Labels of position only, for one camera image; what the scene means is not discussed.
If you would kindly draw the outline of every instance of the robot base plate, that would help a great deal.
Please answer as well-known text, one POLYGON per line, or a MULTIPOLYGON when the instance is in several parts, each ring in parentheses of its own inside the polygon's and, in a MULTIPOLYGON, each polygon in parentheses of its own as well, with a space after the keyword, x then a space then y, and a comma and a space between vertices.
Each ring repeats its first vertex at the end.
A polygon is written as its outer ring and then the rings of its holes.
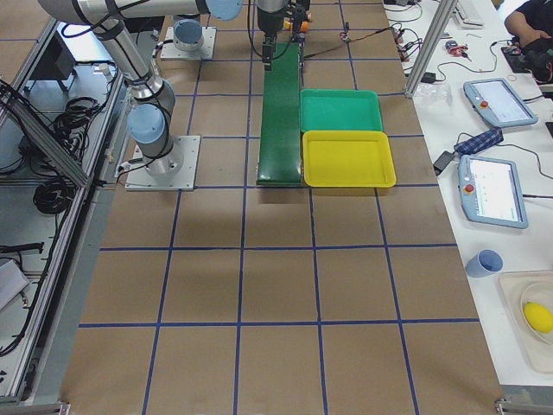
MULTIPOLYGON (((184 155, 184 161, 181 169, 173 175, 151 176, 146 169, 133 170, 128 174, 127 182, 124 187, 129 191, 176 191, 194 190, 194 181, 196 177, 196 167, 198 165, 198 155, 200 153, 200 136, 176 136, 175 145, 179 146, 179 151, 184 155)), ((141 158, 142 152, 135 148, 134 158, 141 158)))
MULTIPOLYGON (((204 35, 204 44, 198 49, 187 52, 175 47, 173 43, 163 45, 161 52, 162 61, 209 61, 213 59, 213 50, 215 49, 216 28, 202 28, 204 35)), ((167 29, 165 35, 166 41, 173 40, 173 27, 167 29)))

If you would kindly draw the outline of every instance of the keyboard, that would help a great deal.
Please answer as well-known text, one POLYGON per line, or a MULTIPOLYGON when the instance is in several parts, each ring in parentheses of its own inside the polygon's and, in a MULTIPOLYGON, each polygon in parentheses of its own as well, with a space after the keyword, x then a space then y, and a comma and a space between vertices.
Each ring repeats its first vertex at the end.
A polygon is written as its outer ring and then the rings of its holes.
POLYGON ((464 29, 483 29, 484 20, 473 4, 474 0, 457 0, 454 16, 459 26, 464 29))

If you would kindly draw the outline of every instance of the blue cup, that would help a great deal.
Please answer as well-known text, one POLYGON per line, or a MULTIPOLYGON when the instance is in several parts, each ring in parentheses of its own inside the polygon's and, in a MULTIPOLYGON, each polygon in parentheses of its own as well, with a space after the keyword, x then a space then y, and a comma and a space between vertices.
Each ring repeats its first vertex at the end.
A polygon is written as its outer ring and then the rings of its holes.
POLYGON ((468 261, 465 270, 469 277, 482 278, 501 271, 501 268, 503 268, 503 259, 499 254, 491 249, 485 249, 468 261))

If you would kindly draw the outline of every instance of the brown floor grid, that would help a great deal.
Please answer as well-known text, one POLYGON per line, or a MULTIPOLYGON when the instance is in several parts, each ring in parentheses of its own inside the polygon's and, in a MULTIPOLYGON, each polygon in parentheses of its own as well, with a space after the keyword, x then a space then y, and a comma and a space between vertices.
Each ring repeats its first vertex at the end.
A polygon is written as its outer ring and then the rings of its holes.
MULTIPOLYGON (((312 13, 306 54, 340 45, 344 22, 352 38, 389 24, 379 1, 312 13)), ((245 7, 208 23, 213 61, 162 62, 171 131, 202 135, 196 187, 116 189, 61 398, 78 415, 493 414, 499 385, 391 32, 308 60, 302 82, 378 93, 397 186, 259 188, 264 71, 245 7)))

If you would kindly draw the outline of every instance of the green conveyor belt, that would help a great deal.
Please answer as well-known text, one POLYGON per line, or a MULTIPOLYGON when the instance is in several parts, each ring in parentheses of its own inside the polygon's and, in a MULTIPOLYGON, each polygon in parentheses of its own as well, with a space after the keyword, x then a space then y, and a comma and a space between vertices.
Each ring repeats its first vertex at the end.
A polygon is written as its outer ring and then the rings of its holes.
MULTIPOLYGON (((285 43, 276 45, 278 56, 285 43)), ((302 185, 299 48, 291 43, 271 72, 265 72, 257 184, 302 185)))

